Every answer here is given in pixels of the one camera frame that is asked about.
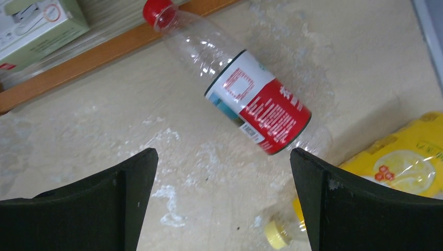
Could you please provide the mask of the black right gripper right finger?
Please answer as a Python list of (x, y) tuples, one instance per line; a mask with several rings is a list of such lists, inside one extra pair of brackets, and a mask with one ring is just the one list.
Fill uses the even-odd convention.
[(442, 250), (442, 201), (369, 181), (297, 148), (290, 154), (312, 250)]

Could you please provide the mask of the white green stapler box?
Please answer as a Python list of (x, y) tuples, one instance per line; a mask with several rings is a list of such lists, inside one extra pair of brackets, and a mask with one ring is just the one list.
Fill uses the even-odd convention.
[(1, 1), (1, 73), (21, 71), (87, 31), (77, 1)]

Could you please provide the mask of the orange wooden shelf rack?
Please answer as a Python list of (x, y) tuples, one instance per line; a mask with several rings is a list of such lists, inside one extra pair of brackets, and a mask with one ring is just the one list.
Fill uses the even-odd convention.
[(145, 3), (79, 1), (90, 30), (22, 71), (2, 73), (1, 114), (158, 40)]

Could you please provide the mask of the yellow lemon drink bottle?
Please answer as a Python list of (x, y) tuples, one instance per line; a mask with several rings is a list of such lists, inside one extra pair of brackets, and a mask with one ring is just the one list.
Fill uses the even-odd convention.
[[(442, 112), (431, 111), (374, 142), (339, 165), (352, 174), (402, 192), (442, 198)], [(285, 200), (264, 228), (276, 250), (307, 240), (297, 195)]]

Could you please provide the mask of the red cap bottle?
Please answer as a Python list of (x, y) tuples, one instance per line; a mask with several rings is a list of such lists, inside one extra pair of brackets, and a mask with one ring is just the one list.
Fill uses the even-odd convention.
[(196, 78), (204, 97), (266, 154), (299, 147), (327, 156), (332, 137), (326, 126), (221, 27), (172, 1), (147, 1), (143, 17)]

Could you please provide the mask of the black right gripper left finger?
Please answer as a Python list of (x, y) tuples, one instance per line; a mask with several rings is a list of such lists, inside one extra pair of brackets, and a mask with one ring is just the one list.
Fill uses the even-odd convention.
[(136, 250), (158, 160), (148, 148), (31, 199), (1, 201), (1, 250)]

